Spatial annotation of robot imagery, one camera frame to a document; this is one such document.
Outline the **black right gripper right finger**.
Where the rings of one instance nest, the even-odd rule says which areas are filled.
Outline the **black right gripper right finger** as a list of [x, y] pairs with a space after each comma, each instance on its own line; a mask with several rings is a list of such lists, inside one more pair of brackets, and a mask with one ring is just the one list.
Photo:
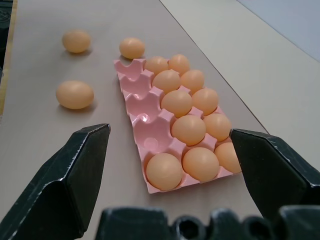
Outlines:
[[246, 187], [261, 215], [288, 205], [319, 205], [320, 173], [280, 137], [230, 131]]

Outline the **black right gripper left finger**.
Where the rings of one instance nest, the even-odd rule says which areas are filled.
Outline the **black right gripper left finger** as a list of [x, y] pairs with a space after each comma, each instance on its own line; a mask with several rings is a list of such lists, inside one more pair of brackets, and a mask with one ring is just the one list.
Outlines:
[[36, 172], [0, 223], [2, 240], [82, 238], [100, 191], [111, 127], [74, 132]]

